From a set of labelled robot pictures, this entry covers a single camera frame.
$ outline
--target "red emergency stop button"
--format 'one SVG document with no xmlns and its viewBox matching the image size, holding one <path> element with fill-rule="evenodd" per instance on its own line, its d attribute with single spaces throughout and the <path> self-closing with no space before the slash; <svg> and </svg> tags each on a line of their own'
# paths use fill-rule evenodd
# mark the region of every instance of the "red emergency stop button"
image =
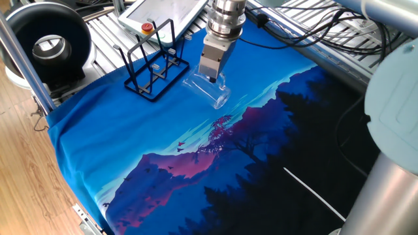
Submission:
<svg viewBox="0 0 418 235">
<path fill-rule="evenodd" d="M 144 24 L 142 25 L 141 29 L 142 29 L 142 32 L 143 32 L 145 35 L 148 35 L 148 34 L 150 34 L 150 33 L 153 31 L 152 24 L 150 24 L 150 23 L 144 23 Z"/>
</svg>

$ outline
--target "black cable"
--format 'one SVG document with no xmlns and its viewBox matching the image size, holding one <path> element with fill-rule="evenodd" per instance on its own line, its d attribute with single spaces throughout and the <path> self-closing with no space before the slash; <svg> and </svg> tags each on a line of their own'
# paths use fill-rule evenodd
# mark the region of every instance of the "black cable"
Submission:
<svg viewBox="0 0 418 235">
<path fill-rule="evenodd" d="M 386 49 L 387 49 L 386 33 L 385 33 L 385 28 L 382 23 L 379 23 L 379 22 L 375 22 L 375 23 L 378 26 L 380 35 L 381 35 L 381 51 L 380 51 L 380 59 L 379 59 L 379 62 L 381 63 L 386 57 Z"/>
<path fill-rule="evenodd" d="M 348 141 L 348 139 L 344 140 L 343 144 L 340 143 L 339 139 L 338 139 L 338 130 L 340 128 L 340 124 L 342 122 L 342 120 L 347 116 L 348 113 L 350 113 L 355 107 L 357 107 L 357 105 L 359 105 L 361 102 L 364 101 L 364 96 L 360 97 L 353 105 L 351 105 L 341 116 L 340 119 L 337 122 L 337 125 L 335 127 L 335 141 L 336 144 L 338 146 L 338 151 L 340 152 L 341 156 L 344 158 L 344 160 L 346 160 L 356 171 L 358 171 L 360 174 L 362 174 L 364 177 L 367 177 L 368 174 L 363 171 L 360 167 L 358 167 L 356 164 L 354 164 L 352 161 L 350 161 L 350 159 L 347 158 L 347 156 L 344 154 L 344 152 L 342 151 L 342 146 L 344 146 L 346 144 L 346 142 Z M 361 124 L 361 121 L 364 119 L 364 116 L 360 118 L 360 121 L 358 122 L 357 126 L 352 130 L 352 132 L 357 130 L 357 127 Z"/>
<path fill-rule="evenodd" d="M 37 126 L 39 124 L 39 121 L 43 118 L 44 116 L 39 116 L 38 121 L 35 123 L 35 126 L 33 127 L 34 131 L 45 131 L 46 129 L 49 129 L 49 126 L 44 126 L 44 128 L 42 129 L 37 129 Z"/>
<path fill-rule="evenodd" d="M 323 9 L 328 9 L 331 7 L 338 7 L 338 4 L 333 4 L 333 5 L 329 5 L 326 7 L 314 7 L 314 8 L 304 8 L 304 7 L 285 7 L 285 6 L 279 6 L 279 7 L 255 7 L 255 8 L 251 8 L 248 9 L 248 11 L 253 11 L 253 10 L 259 10 L 262 8 L 282 8 L 282 9 L 292 9 L 292 10 L 323 10 Z"/>
<path fill-rule="evenodd" d="M 338 10 L 338 13 L 334 15 L 334 18 L 332 19 L 331 22 L 329 22 L 328 24 L 323 25 L 319 29 L 316 29 L 315 31 L 312 32 L 312 30 L 314 30 L 320 23 L 323 23 L 323 20 L 327 17 L 327 15 L 329 15 L 331 12 L 334 12 L 336 10 Z M 339 19 L 339 17 L 344 12 L 350 12 L 354 17 L 352 17 L 350 19 L 348 19 L 348 18 Z M 360 16 L 356 16 L 355 13 L 352 10 L 349 10 L 347 8 L 339 8 L 339 9 L 332 10 L 332 11 L 328 12 L 327 14 L 325 14 L 318 21 L 318 23 L 316 23 L 313 27 L 311 27 L 311 29 L 309 31 L 306 31 L 305 32 L 305 35 L 303 35 L 301 37 L 290 37 L 289 34 L 285 31 L 285 29 L 280 24 L 278 24 L 277 22 L 275 22 L 273 20 L 269 20 L 270 22 L 274 22 L 275 25 L 277 25 L 285 33 L 286 37 L 283 37 L 283 36 L 281 36 L 281 35 L 279 35 L 277 33 L 272 32 L 274 34 L 274 36 L 276 36 L 276 37 L 278 37 L 280 39 L 283 39 L 284 40 L 283 42 L 286 44 L 286 46 L 280 46 L 280 47 L 265 46 L 265 45 L 257 44 L 255 42 L 250 42 L 250 41 L 245 40 L 245 39 L 240 39 L 240 40 L 242 40 L 244 42 L 247 42 L 249 44 L 252 44 L 254 46 L 259 46 L 259 47 L 262 47 L 262 48 L 268 48 L 268 49 L 273 49 L 273 50 L 284 49 L 284 48 L 288 48 L 288 47 L 304 48 L 304 47 L 311 46 L 311 45 L 313 45 L 315 43 L 318 43 L 319 41 L 322 41 L 322 43 L 326 44 L 327 46 L 329 46 L 331 48 L 334 48 L 336 50 L 340 50 L 340 51 L 346 52 L 348 54 L 355 54 L 355 55 L 376 55 L 376 54 L 381 54 L 380 59 L 379 59 L 379 62 L 382 62 L 383 59 L 385 58 L 386 54 L 387 54 L 386 53 L 387 52 L 387 43 L 386 43 L 386 38 L 387 38 L 386 35 L 387 34 L 386 34 L 386 32 L 389 32 L 389 30 L 384 25 L 382 25 L 381 23 L 374 22 L 378 26 L 378 28 L 379 28 L 379 30 L 381 32 L 381 36 L 382 36 L 382 38 L 381 38 L 382 39 L 382 45 L 381 46 L 376 46 L 375 48 L 354 48 L 354 47 L 350 47 L 350 46 L 340 45 L 340 44 L 337 44 L 335 42 L 332 42 L 330 40 L 325 39 L 325 37 L 326 37 L 327 33 L 329 32 L 329 30 L 332 27 L 334 27 L 334 24 L 336 24 L 336 23 L 338 23 L 340 21 L 343 21 L 343 20 L 351 20 L 353 18 L 355 18 L 355 19 L 365 19 L 364 16 L 361 16 L 361 15 Z M 308 44 L 305 44 L 305 45 L 297 45 L 299 42 L 303 41 L 304 39 L 306 39 L 306 38 L 308 38 L 310 36 L 316 37 L 315 34 L 318 33 L 318 32 L 320 32 L 320 31 L 322 31 L 322 30 L 324 30 L 324 29 L 326 29 L 326 31 L 322 34 L 321 37 L 317 38 L 315 41 L 313 41 L 311 43 L 308 43 Z M 400 36 L 400 33 L 397 34 L 397 36 L 393 39 L 393 41 L 390 40 L 390 36 L 389 36 L 389 47 L 392 46 L 393 42 L 399 36 Z"/>
<path fill-rule="evenodd" d="M 130 6 L 133 4 L 133 2 L 126 2 L 123 3 L 125 5 L 125 7 Z M 76 9 L 75 11 L 80 13 L 84 10 L 91 10 L 91 9 L 95 9 L 95 8 L 102 8 L 102 7 L 113 7 L 114 4 L 113 3 L 101 3 L 101 4 L 95 4 L 95 5 L 90 5 L 90 6 L 86 6 L 86 7 L 80 7 L 78 9 Z"/>
<path fill-rule="evenodd" d="M 384 27 L 385 27 L 385 32 L 387 34 L 387 39 L 389 41 L 389 53 L 391 53 L 393 51 L 392 50 L 392 42 L 391 42 L 391 33 L 389 32 L 389 29 L 387 28 L 386 25 L 384 25 Z"/>
<path fill-rule="evenodd" d="M 273 49 L 273 50 L 280 50 L 280 49 L 284 49 L 284 48 L 288 48 L 288 47 L 305 48 L 305 47 L 308 47 L 308 46 L 312 46 L 312 45 L 314 45 L 314 44 L 318 43 L 319 41 L 323 40 L 323 39 L 324 39 L 324 37 L 326 36 L 326 34 L 330 31 L 330 29 L 331 29 L 332 27 L 334 27 L 334 24 L 335 24 L 335 23 L 338 23 L 338 22 L 341 22 L 341 21 L 344 21 L 344 20 L 353 20 L 353 19 L 363 18 L 363 17 L 360 17 L 360 16 L 352 16 L 352 17 L 346 17 L 346 18 L 341 18 L 341 19 L 339 19 L 339 17 L 340 17 L 343 13 L 345 13 L 345 12 L 347 12 L 347 11 L 351 11 L 351 10 L 348 10 L 348 9 L 342 9 L 342 10 L 338 11 L 338 12 L 334 15 L 334 17 L 333 17 L 333 19 L 332 19 L 332 21 L 331 21 L 331 22 L 326 23 L 325 25 L 322 25 L 320 28 L 318 28 L 318 29 L 316 29 L 316 30 L 314 30 L 314 31 L 311 31 L 311 32 L 309 32 L 309 33 L 306 33 L 305 35 L 303 35 L 303 36 L 301 36 L 301 37 L 297 37 L 297 40 L 296 40 L 296 41 L 294 41 L 293 43 L 284 42 L 284 43 L 286 44 L 286 46 L 279 46 L 279 47 L 264 46 L 264 45 L 257 44 L 257 43 L 255 43 L 255 42 L 250 42 L 250 41 L 245 40 L 245 39 L 242 39 L 242 38 L 240 38 L 240 40 L 242 40 L 242 41 L 244 41 L 244 42 L 247 42 L 247 43 L 249 43 L 249 44 L 252 44 L 252 45 L 254 45 L 254 46 L 259 46 L 259 47 L 262 47 L 262 48 L 268 48 L 268 49 Z M 321 35 L 318 39 L 314 40 L 313 42 L 310 42 L 310 43 L 307 43 L 307 44 L 303 44 L 303 45 L 297 45 L 298 43 L 302 42 L 303 40 L 307 39 L 308 37 L 310 37 L 310 36 L 314 36 L 316 33 L 321 32 L 321 31 L 322 31 L 322 30 L 324 30 L 324 29 L 326 29 L 326 30 L 325 30 L 325 32 L 324 32 L 324 33 L 323 33 L 323 34 L 322 34 L 322 35 Z"/>
</svg>

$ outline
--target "tablet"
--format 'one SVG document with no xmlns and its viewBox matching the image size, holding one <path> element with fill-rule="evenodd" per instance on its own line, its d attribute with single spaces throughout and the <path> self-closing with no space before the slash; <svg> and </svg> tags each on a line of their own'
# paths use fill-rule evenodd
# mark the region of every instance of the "tablet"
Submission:
<svg viewBox="0 0 418 235">
<path fill-rule="evenodd" d="M 207 2 L 208 0 L 137 0 L 118 20 L 129 30 L 145 37 L 152 30 L 148 19 L 155 21 L 157 27 L 167 19 L 172 19 L 177 40 L 200 14 Z M 163 46 L 171 46 L 170 24 L 158 31 L 158 34 Z M 150 40 L 157 42 L 157 35 L 152 36 Z"/>
</svg>

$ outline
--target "wooden floor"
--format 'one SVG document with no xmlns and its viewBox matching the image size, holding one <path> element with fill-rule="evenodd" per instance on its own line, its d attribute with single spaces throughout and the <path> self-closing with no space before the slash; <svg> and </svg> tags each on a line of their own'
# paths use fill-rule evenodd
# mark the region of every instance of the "wooden floor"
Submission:
<svg viewBox="0 0 418 235">
<path fill-rule="evenodd" d="M 4 12 L 7 0 L 0 0 Z M 76 197 L 61 176 L 48 133 L 35 132 L 37 109 L 0 61 L 0 235 L 82 234 Z M 44 119 L 39 127 L 46 125 Z"/>
</svg>

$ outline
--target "wire frame holder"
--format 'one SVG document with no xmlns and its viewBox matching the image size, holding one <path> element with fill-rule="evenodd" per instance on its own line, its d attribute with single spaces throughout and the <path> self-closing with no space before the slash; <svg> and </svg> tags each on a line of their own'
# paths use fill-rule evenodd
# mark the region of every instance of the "wire frame holder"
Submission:
<svg viewBox="0 0 418 235">
<path fill-rule="evenodd" d="M 176 39 L 174 37 L 174 22 L 171 19 L 168 19 L 157 27 L 153 20 L 148 19 L 148 21 L 153 25 L 154 30 L 143 39 L 140 38 L 137 34 L 135 34 L 135 37 L 138 40 L 138 44 L 133 46 L 127 52 L 127 59 L 120 46 L 114 45 L 114 48 L 118 50 L 121 54 L 123 62 L 125 63 L 125 67 L 129 73 L 128 79 L 124 82 L 125 87 L 129 91 L 132 91 L 144 97 L 145 99 L 153 102 L 160 98 L 160 96 L 162 96 L 162 94 L 164 94 L 164 92 L 166 92 L 189 69 L 189 62 L 183 60 L 182 56 L 185 41 L 191 40 L 191 36 L 185 35 L 183 37 L 183 42 L 180 49 L 180 56 L 178 56 Z M 170 24 L 172 37 L 172 46 L 168 49 L 164 48 L 161 44 L 158 33 L 167 24 Z M 154 35 L 157 36 L 160 51 L 157 52 L 150 59 L 148 59 L 142 45 Z M 143 58 L 145 60 L 145 65 L 143 65 L 141 68 L 135 71 L 131 55 L 138 48 L 140 48 L 142 52 Z M 159 62 L 161 62 L 161 58 L 163 58 L 163 61 L 165 62 L 165 66 L 163 68 L 160 68 L 160 66 L 156 63 L 156 61 L 159 59 Z M 143 75 L 143 72 L 146 72 L 147 70 L 150 73 L 149 81 L 145 85 L 140 86 L 139 83 L 145 82 L 144 77 L 141 75 Z M 163 85 L 160 84 L 156 89 L 153 89 L 153 87 L 155 87 L 154 84 L 156 82 L 161 82 L 158 80 L 165 81 L 163 82 Z"/>
</svg>

